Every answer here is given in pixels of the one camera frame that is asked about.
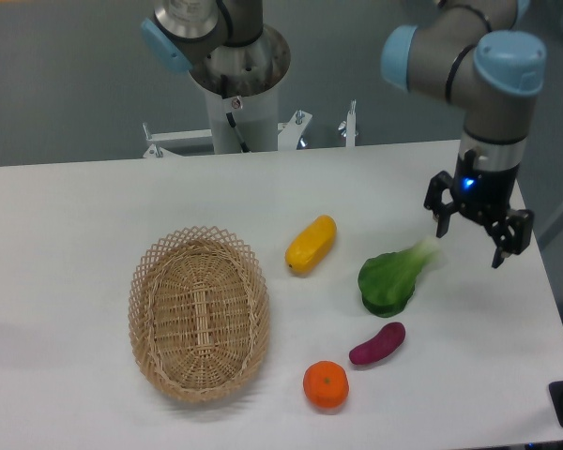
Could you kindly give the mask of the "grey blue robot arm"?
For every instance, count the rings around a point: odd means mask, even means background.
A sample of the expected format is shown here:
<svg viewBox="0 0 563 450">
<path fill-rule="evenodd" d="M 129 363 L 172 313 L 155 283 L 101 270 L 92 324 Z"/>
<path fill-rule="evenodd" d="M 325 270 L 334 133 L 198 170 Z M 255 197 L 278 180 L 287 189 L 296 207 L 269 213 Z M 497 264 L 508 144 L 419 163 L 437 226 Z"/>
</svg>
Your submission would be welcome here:
<svg viewBox="0 0 563 450">
<path fill-rule="evenodd" d="M 522 253 L 533 214 L 510 196 L 523 158 L 546 49 L 516 30 L 525 1 L 441 1 L 428 27 L 403 25 L 388 36 L 383 79 L 464 110 L 454 172 L 429 184 L 424 205 L 438 235 L 453 215 L 482 226 L 495 243 L 494 265 Z M 203 91 L 214 150 L 219 154 L 294 150 L 309 116 L 278 124 L 277 90 L 291 54 L 263 19 L 259 1 L 159 1 L 143 20 L 146 46 L 174 73 L 188 73 Z"/>
</svg>

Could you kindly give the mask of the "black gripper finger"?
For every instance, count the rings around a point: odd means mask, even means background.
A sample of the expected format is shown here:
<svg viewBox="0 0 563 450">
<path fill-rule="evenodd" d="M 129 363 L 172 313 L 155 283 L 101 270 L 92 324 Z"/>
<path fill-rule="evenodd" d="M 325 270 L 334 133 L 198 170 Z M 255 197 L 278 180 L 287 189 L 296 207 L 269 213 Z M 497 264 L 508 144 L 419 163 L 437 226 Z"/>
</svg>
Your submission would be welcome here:
<svg viewBox="0 0 563 450">
<path fill-rule="evenodd" d="M 495 244 L 492 267 L 498 268 L 511 255 L 520 255 L 530 244 L 535 215 L 529 209 L 508 209 L 485 230 Z"/>
<path fill-rule="evenodd" d="M 452 198 L 452 186 L 452 176 L 448 172 L 442 171 L 430 180 L 426 192 L 423 206 L 433 214 L 437 238 L 442 238 L 448 232 L 450 218 L 458 211 Z"/>
</svg>

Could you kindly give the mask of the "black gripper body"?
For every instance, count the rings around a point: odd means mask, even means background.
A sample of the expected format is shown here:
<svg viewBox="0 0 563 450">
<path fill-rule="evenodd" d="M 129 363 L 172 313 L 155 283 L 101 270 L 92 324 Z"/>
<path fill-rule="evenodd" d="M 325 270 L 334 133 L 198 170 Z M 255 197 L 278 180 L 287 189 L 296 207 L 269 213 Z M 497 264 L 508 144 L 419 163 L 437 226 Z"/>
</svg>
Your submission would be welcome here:
<svg viewBox="0 0 563 450">
<path fill-rule="evenodd" d="M 478 155 L 469 149 L 458 156 L 452 199 L 457 211 L 484 227 L 504 222 L 510 210 L 510 196 L 519 166 L 504 171 L 484 171 L 475 167 Z"/>
</svg>

